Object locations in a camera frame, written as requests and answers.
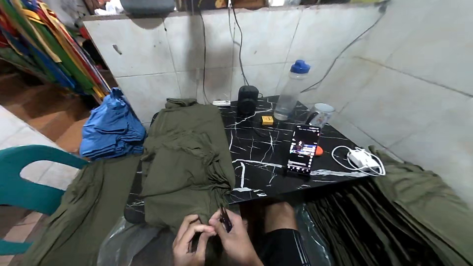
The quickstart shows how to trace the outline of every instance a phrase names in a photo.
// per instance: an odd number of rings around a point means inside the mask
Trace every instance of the black shorts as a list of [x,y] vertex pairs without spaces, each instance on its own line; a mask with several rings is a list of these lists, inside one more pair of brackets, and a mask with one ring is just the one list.
[[299,231],[278,229],[263,236],[258,256],[265,266],[309,266]]

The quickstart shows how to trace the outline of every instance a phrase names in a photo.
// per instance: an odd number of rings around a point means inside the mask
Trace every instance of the blue folded clothes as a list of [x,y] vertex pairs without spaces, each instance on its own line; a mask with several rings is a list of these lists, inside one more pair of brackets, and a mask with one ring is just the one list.
[[92,160],[142,153],[146,130],[133,115],[118,88],[91,111],[82,128],[80,155]]

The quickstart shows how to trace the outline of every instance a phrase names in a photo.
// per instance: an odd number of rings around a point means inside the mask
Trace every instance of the hand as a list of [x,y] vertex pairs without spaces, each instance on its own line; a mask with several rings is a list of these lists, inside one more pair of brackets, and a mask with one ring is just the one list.
[[215,228],[215,231],[220,236],[225,252],[230,258],[241,265],[263,266],[251,244],[250,237],[248,232],[246,232],[246,227],[240,215],[229,210],[227,210],[227,214],[233,225],[229,233],[227,233],[227,230],[220,222],[220,209],[209,220],[209,224]]
[[[199,216],[191,214],[184,217],[181,227],[173,242],[175,266],[202,266],[205,262],[205,248],[209,237],[215,236],[213,227],[201,224]],[[192,237],[196,232],[202,232],[197,244],[197,250],[191,252]]]

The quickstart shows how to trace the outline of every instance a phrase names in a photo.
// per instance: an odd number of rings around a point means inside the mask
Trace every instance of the orange object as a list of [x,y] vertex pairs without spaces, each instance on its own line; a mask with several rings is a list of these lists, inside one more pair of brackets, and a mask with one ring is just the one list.
[[272,125],[272,116],[261,116],[261,118],[263,119],[262,125]]
[[324,153],[324,150],[322,150],[322,147],[320,146],[317,146],[317,148],[315,149],[315,155],[316,156],[320,156]]

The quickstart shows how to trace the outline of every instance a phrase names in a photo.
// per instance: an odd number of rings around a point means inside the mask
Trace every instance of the smartphone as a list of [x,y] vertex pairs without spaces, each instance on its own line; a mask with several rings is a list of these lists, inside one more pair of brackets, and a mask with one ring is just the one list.
[[287,168],[289,171],[310,174],[319,136],[319,127],[308,124],[296,125],[292,133],[291,147],[289,148]]

